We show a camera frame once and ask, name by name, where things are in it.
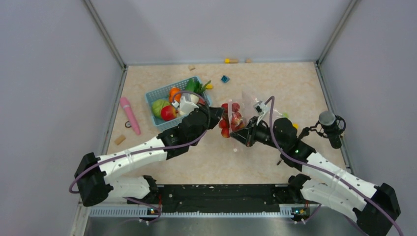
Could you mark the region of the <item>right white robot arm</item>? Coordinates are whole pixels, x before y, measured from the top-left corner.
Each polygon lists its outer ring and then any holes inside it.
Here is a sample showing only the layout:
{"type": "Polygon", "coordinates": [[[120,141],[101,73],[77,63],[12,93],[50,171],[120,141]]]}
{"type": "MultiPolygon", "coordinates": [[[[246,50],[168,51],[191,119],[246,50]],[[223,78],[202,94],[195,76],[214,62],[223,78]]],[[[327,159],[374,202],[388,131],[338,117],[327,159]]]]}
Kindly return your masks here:
{"type": "Polygon", "coordinates": [[[257,117],[233,118],[230,136],[247,147],[256,142],[278,149],[282,160],[299,174],[288,183],[289,198],[326,205],[352,220],[368,236],[386,236],[401,210],[393,187],[376,185],[354,176],[324,158],[297,137],[297,128],[287,118],[272,126],[257,117]]]}

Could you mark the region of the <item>red yellow apple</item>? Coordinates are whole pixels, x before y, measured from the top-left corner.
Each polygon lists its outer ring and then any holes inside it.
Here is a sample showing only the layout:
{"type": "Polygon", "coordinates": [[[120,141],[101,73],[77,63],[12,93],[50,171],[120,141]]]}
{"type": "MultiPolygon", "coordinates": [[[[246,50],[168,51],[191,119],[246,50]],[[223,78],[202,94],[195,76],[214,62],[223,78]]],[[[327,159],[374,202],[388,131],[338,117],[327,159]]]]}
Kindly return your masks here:
{"type": "Polygon", "coordinates": [[[164,121],[171,121],[177,118],[177,111],[173,106],[165,106],[161,109],[160,116],[164,121]]]}

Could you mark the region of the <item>red cherry bunch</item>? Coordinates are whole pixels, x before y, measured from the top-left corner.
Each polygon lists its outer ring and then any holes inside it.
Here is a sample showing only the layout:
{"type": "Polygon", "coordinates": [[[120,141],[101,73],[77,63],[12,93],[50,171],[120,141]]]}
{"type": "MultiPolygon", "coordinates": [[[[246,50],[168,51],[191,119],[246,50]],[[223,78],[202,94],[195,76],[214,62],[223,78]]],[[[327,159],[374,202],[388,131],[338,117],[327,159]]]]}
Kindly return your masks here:
{"type": "Polygon", "coordinates": [[[240,113],[239,103],[223,103],[221,107],[224,109],[224,113],[218,126],[221,129],[221,135],[224,138],[229,138],[230,133],[243,129],[246,126],[246,122],[240,113]]]}

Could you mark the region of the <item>white radish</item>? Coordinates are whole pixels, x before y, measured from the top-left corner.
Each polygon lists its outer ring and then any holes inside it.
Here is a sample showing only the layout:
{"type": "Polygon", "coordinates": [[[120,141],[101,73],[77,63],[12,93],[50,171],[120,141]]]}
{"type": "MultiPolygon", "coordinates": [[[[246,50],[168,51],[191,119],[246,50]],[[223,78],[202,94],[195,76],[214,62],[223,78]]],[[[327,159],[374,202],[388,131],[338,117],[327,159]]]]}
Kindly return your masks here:
{"type": "Polygon", "coordinates": [[[189,95],[189,97],[190,97],[190,101],[191,101],[193,104],[198,104],[198,102],[199,102],[199,100],[200,100],[200,98],[199,98],[198,96],[196,96],[196,95],[194,95],[194,94],[190,94],[190,95],[189,95]]]}

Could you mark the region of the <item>clear pink-dotted zip bag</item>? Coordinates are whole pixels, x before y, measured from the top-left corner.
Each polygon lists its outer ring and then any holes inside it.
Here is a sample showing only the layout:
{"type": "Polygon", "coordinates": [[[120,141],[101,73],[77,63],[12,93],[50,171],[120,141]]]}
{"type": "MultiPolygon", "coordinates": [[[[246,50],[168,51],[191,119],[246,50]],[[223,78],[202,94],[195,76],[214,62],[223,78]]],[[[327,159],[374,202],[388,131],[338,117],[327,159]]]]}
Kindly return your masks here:
{"type": "MultiPolygon", "coordinates": [[[[268,106],[269,106],[269,112],[264,116],[263,121],[266,122],[266,124],[269,126],[269,128],[274,124],[274,122],[277,119],[282,119],[284,118],[282,116],[282,112],[278,111],[276,108],[274,108],[272,106],[272,102],[271,99],[269,97],[260,97],[259,94],[253,93],[253,92],[249,92],[247,90],[244,90],[241,93],[241,98],[240,99],[234,99],[234,100],[230,100],[228,102],[228,104],[231,104],[232,102],[237,102],[240,104],[240,113],[242,114],[246,125],[249,121],[249,119],[251,119],[252,117],[257,117],[258,114],[254,109],[254,104],[257,103],[258,101],[262,100],[263,102],[265,102],[268,106]]],[[[231,144],[232,144],[232,148],[233,148],[233,152],[234,153],[238,153],[238,152],[242,152],[243,148],[246,147],[244,144],[238,142],[237,140],[233,139],[231,140],[231,144]]]]}

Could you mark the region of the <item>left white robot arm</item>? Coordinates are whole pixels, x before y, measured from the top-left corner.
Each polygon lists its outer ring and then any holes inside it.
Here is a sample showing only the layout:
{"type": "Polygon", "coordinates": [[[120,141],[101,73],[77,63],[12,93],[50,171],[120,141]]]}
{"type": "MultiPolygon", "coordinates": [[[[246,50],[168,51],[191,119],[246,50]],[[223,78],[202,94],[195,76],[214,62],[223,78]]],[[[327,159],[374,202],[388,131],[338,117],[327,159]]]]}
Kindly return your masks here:
{"type": "Polygon", "coordinates": [[[109,197],[133,197],[152,203],[157,199],[156,181],[150,176],[137,180],[119,177],[142,166],[170,160],[196,146],[206,132],[222,120],[222,107],[199,106],[180,124],[156,135],[143,144],[113,154],[85,154],[69,187],[80,195],[83,206],[91,207],[109,197]]]}

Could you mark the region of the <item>orange pumpkin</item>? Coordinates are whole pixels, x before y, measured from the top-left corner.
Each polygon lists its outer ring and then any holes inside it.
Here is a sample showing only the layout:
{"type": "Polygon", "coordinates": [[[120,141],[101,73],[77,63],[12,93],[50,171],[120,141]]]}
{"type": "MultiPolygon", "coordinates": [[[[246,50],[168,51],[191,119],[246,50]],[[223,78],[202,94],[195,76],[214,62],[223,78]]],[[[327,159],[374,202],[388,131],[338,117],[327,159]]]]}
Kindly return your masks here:
{"type": "Polygon", "coordinates": [[[177,88],[177,87],[172,87],[169,93],[169,101],[170,103],[173,102],[178,102],[180,103],[180,98],[181,98],[181,93],[180,93],[181,89],[177,88]]]}

